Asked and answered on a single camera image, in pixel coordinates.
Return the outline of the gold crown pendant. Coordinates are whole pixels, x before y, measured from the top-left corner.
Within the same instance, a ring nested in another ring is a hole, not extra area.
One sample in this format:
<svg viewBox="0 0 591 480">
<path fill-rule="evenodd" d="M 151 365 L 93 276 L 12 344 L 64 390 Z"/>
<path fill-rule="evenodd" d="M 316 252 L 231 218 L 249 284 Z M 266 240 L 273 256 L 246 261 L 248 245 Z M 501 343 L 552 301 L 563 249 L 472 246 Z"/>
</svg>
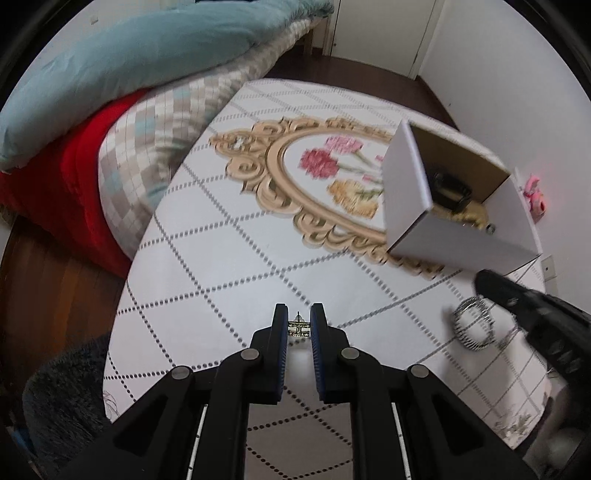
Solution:
<svg viewBox="0 0 591 480">
<path fill-rule="evenodd" d="M 311 322 L 305 320 L 300 312 L 297 312 L 294 319 L 287 322 L 287 334 L 296 339 L 311 337 Z"/>
</svg>

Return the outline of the pink plush toy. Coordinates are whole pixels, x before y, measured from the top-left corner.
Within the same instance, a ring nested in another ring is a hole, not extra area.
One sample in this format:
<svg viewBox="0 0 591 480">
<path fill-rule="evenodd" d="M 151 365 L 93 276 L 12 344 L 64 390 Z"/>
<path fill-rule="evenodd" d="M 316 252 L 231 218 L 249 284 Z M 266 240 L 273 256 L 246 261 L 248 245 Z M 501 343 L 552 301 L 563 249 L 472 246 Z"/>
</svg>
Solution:
<svg viewBox="0 0 591 480">
<path fill-rule="evenodd" d="M 531 217 L 535 223 L 539 222 L 547 211 L 547 204 L 539 184 L 540 178 L 536 175 L 531 175 L 522 189 L 523 196 L 529 206 Z"/>
</svg>

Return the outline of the white cardboard box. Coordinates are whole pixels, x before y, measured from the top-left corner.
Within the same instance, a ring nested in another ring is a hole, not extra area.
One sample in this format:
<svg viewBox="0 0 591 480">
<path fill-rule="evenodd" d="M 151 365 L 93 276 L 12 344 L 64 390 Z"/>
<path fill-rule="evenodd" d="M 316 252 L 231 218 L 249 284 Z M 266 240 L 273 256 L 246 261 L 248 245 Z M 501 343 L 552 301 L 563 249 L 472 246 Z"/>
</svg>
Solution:
<svg viewBox="0 0 591 480">
<path fill-rule="evenodd" d="M 542 253 L 514 176 L 455 130 L 401 122 L 382 179 L 393 256 L 507 275 Z"/>
</svg>

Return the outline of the patterned white tablecloth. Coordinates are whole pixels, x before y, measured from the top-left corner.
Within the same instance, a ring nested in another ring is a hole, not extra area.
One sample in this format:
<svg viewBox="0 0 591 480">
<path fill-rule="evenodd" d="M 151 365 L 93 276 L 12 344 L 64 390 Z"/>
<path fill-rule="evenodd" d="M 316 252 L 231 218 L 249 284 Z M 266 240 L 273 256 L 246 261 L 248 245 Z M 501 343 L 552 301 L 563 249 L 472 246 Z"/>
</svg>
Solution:
<svg viewBox="0 0 591 480">
<path fill-rule="evenodd" d="M 547 404 L 545 363 L 511 316 L 472 352 L 452 311 L 471 274 L 390 257 L 381 165 L 401 122 L 453 130 L 349 90 L 259 80 L 194 143 L 160 201 L 122 291 L 103 376 L 117 419 L 176 366 L 199 372 L 249 345 L 276 304 L 322 303 L 349 342 L 383 364 L 426 365 L 516 447 Z"/>
</svg>

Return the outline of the checkered bed sheet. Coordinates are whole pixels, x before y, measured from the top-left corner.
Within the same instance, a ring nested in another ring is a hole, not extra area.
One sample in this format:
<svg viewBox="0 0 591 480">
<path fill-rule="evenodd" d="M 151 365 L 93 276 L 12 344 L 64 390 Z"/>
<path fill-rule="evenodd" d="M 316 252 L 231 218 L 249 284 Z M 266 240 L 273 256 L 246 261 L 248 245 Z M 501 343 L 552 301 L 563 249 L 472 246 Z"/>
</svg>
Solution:
<svg viewBox="0 0 591 480">
<path fill-rule="evenodd" d="M 98 153 L 98 191 L 116 246 L 131 260 L 193 144 L 243 84 L 263 78 L 320 22 L 294 21 L 269 42 L 204 72 L 162 85 L 109 129 Z"/>
</svg>

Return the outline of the red blanket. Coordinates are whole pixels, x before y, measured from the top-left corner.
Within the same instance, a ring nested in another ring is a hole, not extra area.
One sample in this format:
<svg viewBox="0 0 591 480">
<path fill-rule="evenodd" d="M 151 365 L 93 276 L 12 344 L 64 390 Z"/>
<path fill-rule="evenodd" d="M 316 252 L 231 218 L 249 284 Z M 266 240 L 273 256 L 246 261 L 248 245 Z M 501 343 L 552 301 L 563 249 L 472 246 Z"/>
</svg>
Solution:
<svg viewBox="0 0 591 480">
<path fill-rule="evenodd" d="M 22 168 L 1 175 L 1 205 L 29 219 L 77 256 L 124 278 L 131 261 L 103 214 L 98 153 L 109 129 L 147 91 L 101 107 L 44 147 Z"/>
</svg>

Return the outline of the white door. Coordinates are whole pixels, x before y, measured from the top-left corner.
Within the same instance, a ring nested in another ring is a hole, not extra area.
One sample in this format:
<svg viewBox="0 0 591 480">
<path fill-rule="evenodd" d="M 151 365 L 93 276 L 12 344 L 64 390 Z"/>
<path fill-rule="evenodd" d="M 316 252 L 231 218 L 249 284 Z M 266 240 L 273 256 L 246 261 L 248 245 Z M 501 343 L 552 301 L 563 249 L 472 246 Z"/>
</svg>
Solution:
<svg viewBox="0 0 591 480">
<path fill-rule="evenodd" d="M 444 6 L 441 0 L 336 1 L 328 54 L 414 79 Z"/>
</svg>

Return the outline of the light blue duvet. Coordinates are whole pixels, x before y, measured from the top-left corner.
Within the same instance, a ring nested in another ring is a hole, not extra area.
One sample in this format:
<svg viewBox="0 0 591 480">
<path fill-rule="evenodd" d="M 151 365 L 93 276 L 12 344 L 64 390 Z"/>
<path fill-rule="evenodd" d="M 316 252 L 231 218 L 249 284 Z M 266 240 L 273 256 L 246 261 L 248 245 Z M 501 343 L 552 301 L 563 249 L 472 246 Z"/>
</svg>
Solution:
<svg viewBox="0 0 591 480">
<path fill-rule="evenodd" d="M 126 19 L 60 53 L 1 110 L 1 168 L 21 167 L 106 103 L 223 65 L 330 1 L 201 1 Z"/>
</svg>

